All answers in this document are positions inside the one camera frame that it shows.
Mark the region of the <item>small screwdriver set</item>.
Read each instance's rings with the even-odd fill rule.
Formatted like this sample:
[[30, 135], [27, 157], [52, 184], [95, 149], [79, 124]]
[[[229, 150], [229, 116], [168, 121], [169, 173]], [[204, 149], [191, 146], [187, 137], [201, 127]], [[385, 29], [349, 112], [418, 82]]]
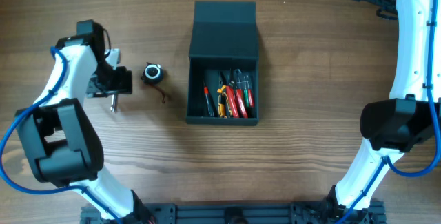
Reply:
[[254, 96], [250, 84], [250, 77], [248, 75], [243, 77], [243, 87], [245, 93], [245, 105], [248, 108], [254, 108]]

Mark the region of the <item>orange and black pliers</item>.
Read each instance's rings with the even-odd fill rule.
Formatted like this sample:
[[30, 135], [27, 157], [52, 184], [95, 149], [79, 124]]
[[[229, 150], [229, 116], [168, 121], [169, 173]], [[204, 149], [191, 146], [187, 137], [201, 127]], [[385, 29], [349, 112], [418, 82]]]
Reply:
[[227, 113], [226, 109], [226, 96], [225, 96], [225, 77], [221, 71], [218, 72], [218, 101], [217, 101], [217, 110], [218, 110], [218, 116], [220, 118], [227, 118], [229, 114]]

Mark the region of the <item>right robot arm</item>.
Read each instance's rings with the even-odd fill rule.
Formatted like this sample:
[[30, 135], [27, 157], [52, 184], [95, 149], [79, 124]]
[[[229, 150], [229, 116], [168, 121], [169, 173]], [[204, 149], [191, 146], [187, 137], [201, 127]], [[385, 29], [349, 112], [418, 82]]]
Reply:
[[[324, 199], [324, 221], [361, 222], [388, 171], [424, 176], [440, 162], [440, 0], [354, 0], [378, 7], [378, 17], [399, 25], [396, 73], [389, 98], [367, 104], [360, 117], [362, 143], [349, 170]], [[435, 154], [424, 169], [394, 164], [433, 137]]]

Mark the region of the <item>red and black screwdriver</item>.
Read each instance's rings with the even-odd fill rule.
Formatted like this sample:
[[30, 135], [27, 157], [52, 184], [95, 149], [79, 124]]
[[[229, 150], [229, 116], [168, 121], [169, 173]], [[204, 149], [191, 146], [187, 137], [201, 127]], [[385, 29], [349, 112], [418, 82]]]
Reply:
[[212, 97], [211, 94], [209, 93], [209, 89], [205, 84], [205, 80], [203, 80], [203, 90], [204, 90], [204, 95], [205, 95], [205, 101], [207, 104], [207, 113], [210, 117], [215, 117], [215, 111], [214, 111], [214, 105], [212, 103]]

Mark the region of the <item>silver L-shaped socket wrench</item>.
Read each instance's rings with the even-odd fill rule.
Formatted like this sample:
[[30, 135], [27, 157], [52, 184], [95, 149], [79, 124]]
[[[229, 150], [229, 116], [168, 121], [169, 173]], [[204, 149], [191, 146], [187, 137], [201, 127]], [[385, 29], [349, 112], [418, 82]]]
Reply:
[[116, 112], [117, 111], [117, 105], [118, 105], [118, 95], [117, 94], [113, 94], [112, 95], [112, 100], [111, 100], [110, 111], [111, 112]]

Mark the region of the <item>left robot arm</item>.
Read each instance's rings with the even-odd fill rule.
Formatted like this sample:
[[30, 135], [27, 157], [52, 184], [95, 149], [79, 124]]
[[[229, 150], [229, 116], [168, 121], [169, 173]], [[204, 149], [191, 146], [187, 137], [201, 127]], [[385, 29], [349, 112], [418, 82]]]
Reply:
[[132, 93], [132, 72], [119, 64], [107, 30], [89, 19], [76, 34], [50, 49], [54, 68], [35, 102], [18, 110], [6, 132], [18, 133], [36, 180], [53, 190], [31, 190], [7, 180], [28, 194], [74, 191], [98, 210], [105, 223], [153, 223], [154, 215], [136, 193], [121, 185], [104, 166], [103, 146], [84, 109], [85, 98]]

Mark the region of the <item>red handled pliers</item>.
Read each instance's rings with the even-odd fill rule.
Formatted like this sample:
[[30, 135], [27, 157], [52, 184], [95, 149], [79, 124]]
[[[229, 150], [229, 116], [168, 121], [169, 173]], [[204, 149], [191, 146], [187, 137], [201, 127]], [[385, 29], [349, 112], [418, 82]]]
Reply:
[[229, 76], [225, 82], [225, 94], [227, 98], [227, 106], [229, 116], [232, 118], [248, 118], [248, 113], [245, 108], [245, 100], [243, 91], [238, 85], [238, 73], [240, 71], [230, 70]]

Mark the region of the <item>black tape measure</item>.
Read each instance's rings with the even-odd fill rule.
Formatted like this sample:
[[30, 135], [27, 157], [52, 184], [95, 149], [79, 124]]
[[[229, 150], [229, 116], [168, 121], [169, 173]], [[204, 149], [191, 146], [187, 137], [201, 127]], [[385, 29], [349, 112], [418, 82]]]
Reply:
[[164, 71], [160, 64], [158, 63], [149, 63], [145, 66], [143, 73], [141, 75], [141, 80], [145, 85], [153, 87], [157, 90], [162, 96], [162, 104], [166, 102], [166, 93], [160, 88], [158, 85], [163, 80]]

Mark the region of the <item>dark green box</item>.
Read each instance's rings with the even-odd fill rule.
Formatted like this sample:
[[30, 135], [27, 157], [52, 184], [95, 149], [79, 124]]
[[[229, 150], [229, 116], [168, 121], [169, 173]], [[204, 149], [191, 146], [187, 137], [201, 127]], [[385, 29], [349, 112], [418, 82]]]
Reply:
[[[186, 121], [189, 124], [256, 125], [259, 121], [258, 100], [259, 42], [256, 3], [253, 1], [196, 1], [189, 47], [189, 86]], [[225, 82], [230, 70], [238, 73], [238, 85], [245, 93], [243, 77], [250, 77], [254, 108], [248, 118], [218, 116], [218, 72]], [[207, 113], [203, 80], [209, 89], [215, 117]]]

